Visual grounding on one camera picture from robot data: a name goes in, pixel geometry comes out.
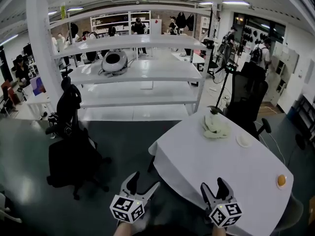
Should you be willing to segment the black hanging jackets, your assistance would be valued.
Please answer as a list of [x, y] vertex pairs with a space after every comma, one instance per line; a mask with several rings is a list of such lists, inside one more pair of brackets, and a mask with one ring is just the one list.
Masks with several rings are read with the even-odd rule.
[[179, 29], [184, 29], [187, 27], [189, 31], [193, 31], [194, 14], [190, 14], [188, 17], [186, 17], [183, 12], [180, 12], [176, 17], [175, 23]]

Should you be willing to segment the purple box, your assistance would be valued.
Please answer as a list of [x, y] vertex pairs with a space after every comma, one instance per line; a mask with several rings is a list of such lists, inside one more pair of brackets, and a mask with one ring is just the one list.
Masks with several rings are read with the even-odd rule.
[[42, 82], [40, 76], [37, 76], [37, 77], [30, 79], [30, 84], [31, 84], [32, 91], [33, 91], [35, 96], [46, 92], [46, 89], [43, 85], [43, 82]]

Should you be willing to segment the white metal shelving rack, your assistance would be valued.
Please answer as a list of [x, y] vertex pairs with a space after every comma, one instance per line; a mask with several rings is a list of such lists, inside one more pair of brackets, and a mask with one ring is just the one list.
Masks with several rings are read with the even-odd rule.
[[[53, 54], [58, 59], [65, 56], [93, 51], [139, 48], [179, 48], [206, 52], [205, 65], [212, 59], [213, 50], [192, 36], [167, 34], [129, 34], [86, 40], [69, 45]], [[81, 86], [81, 107], [129, 107], [129, 106], [184, 106], [188, 114], [198, 110], [207, 68], [199, 71], [191, 61], [159, 58], [135, 59], [127, 72], [106, 78], [98, 75], [101, 62], [71, 73], [72, 82]]]

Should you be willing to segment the person's left forearm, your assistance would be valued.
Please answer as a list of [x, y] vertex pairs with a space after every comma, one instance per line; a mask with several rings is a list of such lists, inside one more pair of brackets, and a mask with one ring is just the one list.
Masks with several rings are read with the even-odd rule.
[[139, 228], [130, 223], [119, 221], [113, 236], [133, 236], [140, 231]]

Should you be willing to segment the grey white oval device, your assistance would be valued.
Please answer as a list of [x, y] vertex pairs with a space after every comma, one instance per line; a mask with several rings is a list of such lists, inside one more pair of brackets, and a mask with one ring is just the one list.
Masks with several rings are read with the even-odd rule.
[[122, 49], [109, 50], [103, 57], [98, 75], [106, 78], [120, 76], [127, 72], [135, 59], [128, 60], [127, 54]]

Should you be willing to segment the white desk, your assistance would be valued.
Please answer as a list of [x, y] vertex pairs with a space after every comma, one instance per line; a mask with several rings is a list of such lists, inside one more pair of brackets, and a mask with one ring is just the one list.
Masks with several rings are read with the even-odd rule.
[[26, 105], [35, 120], [42, 119], [45, 112], [50, 115], [54, 111], [47, 93], [32, 94], [26, 100]]

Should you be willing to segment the red chair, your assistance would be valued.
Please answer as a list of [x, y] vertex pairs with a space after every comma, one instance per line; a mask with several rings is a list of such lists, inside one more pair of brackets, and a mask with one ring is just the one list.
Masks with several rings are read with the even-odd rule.
[[5, 116], [10, 116], [13, 112], [16, 112], [16, 107], [14, 103], [14, 91], [11, 84], [6, 80], [1, 85], [2, 99], [0, 100], [0, 114]]

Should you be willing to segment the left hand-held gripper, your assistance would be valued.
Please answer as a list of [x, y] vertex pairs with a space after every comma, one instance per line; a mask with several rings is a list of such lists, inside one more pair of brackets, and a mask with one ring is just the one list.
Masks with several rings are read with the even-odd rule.
[[160, 182], [157, 181], [144, 193], [136, 193], [139, 177], [139, 171], [128, 176], [121, 184], [120, 193], [112, 200], [110, 211], [113, 217], [121, 222], [133, 224], [140, 219], [145, 214], [148, 200], [160, 187]]

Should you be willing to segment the grey shell chair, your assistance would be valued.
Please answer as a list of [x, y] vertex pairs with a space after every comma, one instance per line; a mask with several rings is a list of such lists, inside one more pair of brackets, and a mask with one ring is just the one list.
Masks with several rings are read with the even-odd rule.
[[303, 211], [304, 206], [302, 202], [291, 192], [285, 211], [273, 232], [281, 232], [293, 227], [301, 219]]

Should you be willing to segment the white locker cabinet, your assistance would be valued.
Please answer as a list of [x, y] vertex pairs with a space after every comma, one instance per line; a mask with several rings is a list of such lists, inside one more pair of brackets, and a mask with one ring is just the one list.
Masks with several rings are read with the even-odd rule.
[[292, 49], [275, 42], [271, 55], [271, 64], [267, 70], [266, 82], [268, 90], [265, 98], [276, 107], [281, 94], [286, 88], [291, 74], [295, 71], [299, 55]]

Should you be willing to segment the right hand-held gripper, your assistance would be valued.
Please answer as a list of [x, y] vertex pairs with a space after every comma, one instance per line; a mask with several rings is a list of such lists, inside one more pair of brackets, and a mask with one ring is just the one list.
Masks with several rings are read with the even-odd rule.
[[218, 228], [230, 227], [241, 218], [243, 211], [230, 185], [221, 177], [217, 179], [217, 184], [216, 197], [206, 183], [200, 186], [203, 200], [208, 206], [206, 219]]

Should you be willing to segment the white bookshelf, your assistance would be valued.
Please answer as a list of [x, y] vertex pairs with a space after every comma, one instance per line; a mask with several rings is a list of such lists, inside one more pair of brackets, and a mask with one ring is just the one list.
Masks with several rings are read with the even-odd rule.
[[92, 16], [90, 18], [91, 30], [97, 34], [108, 34], [109, 28], [115, 28], [119, 35], [132, 34], [131, 27], [139, 18], [145, 25], [144, 33], [150, 33], [151, 11], [126, 11], [120, 13], [109, 13]]

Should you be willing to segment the person's black clothing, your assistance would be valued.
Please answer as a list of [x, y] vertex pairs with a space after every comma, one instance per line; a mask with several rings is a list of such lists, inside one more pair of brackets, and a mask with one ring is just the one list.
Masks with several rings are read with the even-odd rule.
[[142, 233], [143, 236], [212, 236], [212, 233], [198, 235], [182, 226], [170, 224], [149, 226]]

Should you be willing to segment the black padded office chair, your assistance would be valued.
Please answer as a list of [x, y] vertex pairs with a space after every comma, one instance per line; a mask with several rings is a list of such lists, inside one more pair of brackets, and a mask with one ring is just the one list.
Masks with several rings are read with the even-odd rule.
[[108, 186], [102, 185], [95, 174], [103, 163], [111, 163], [110, 157], [102, 157], [97, 151], [86, 128], [80, 128], [78, 110], [81, 108], [80, 90], [66, 76], [62, 83], [63, 94], [57, 103], [57, 110], [48, 117], [47, 135], [59, 137], [60, 140], [49, 145], [49, 171], [47, 183], [54, 188], [72, 185], [73, 197], [78, 200], [79, 189], [87, 181], [94, 183], [104, 192]]

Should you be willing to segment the light green cloth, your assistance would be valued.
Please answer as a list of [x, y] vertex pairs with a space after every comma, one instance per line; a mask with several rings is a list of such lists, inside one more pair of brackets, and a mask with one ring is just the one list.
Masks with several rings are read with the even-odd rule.
[[231, 128], [228, 122], [222, 121], [221, 115], [205, 115], [201, 120], [203, 136], [207, 139], [229, 138]]

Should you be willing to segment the black mesh office chair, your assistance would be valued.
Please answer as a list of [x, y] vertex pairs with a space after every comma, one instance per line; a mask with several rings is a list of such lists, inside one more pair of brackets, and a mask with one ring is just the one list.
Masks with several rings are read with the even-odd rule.
[[266, 119], [257, 129], [255, 121], [268, 90], [265, 81], [264, 68], [253, 62], [245, 62], [241, 71], [236, 71], [232, 76], [232, 95], [230, 103], [223, 110], [223, 115], [243, 128], [257, 140], [262, 131], [271, 133], [271, 127]]

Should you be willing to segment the black standing fan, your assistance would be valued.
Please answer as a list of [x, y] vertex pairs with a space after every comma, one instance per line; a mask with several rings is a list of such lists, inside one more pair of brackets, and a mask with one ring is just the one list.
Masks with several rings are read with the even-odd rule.
[[296, 141], [296, 145], [301, 149], [301, 150], [305, 150], [306, 148], [306, 142], [303, 138], [303, 136], [301, 134], [296, 134], [295, 135], [295, 141]]

